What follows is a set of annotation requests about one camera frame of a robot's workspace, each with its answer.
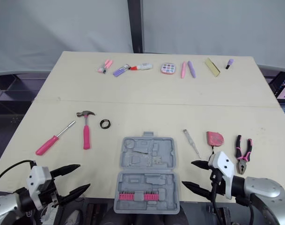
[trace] tape ring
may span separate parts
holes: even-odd
[[[103,123],[104,123],[104,122],[108,122],[108,125],[105,126],[105,127],[103,127]],[[108,129],[108,128],[111,126],[110,120],[108,120],[108,119],[103,119],[103,120],[100,122],[100,126],[101,126],[102,129]]]

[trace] black handle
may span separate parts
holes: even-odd
[[[242,157],[240,141],[241,141],[241,135],[238,135],[236,139],[236,154],[235,154],[236,158]]]
[[[244,155],[244,157],[247,159],[248,162],[250,161],[250,153],[252,149],[253,149],[253,140],[248,139],[247,140],[247,151]]]

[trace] wooden table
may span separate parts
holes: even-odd
[[[175,140],[176,168],[181,201],[204,202],[193,194],[181,180],[199,183],[211,189],[210,171],[190,164],[198,156],[187,142],[183,129],[190,135],[203,158],[207,160],[211,147],[206,143],[206,131],[219,132],[225,143],[216,151],[224,151],[236,164],[234,142],[242,135],[254,142],[251,162],[244,177],[266,177],[285,188],[285,114],[252,57],[231,57],[234,64],[225,70],[230,57],[210,56],[221,70],[214,77],[204,64],[207,56],[123,54],[98,52],[63,52],[35,101],[20,123],[0,159],[0,173],[15,162],[34,159],[38,165],[55,169],[67,164],[81,164],[73,173],[56,179],[61,195],[91,183],[86,197],[114,198],[122,139],[154,131],[155,136]],[[106,60],[114,60],[106,74],[96,69]],[[189,71],[180,78],[181,63],[191,60],[197,78]],[[127,71],[119,77],[113,71],[128,63],[153,63],[145,71]],[[160,73],[164,62],[177,66],[174,75]],[[83,118],[76,112],[90,110],[92,149],[83,150]],[[102,119],[111,127],[103,130]],[[49,138],[76,120],[76,123],[43,156],[35,151]],[[25,186],[28,165],[21,165],[0,180],[0,191],[14,191]],[[227,202],[219,196],[219,202]]]

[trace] claw hammer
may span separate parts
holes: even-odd
[[[88,126],[88,115],[94,115],[95,114],[91,111],[83,111],[83,112],[77,112],[77,117],[84,116],[85,118],[85,126],[83,129],[83,149],[90,149],[90,134],[89,134],[89,126]]]

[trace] open tool case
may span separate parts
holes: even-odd
[[[114,200],[116,213],[177,214],[180,203],[175,167],[174,140],[154,137],[126,137],[122,143]]]

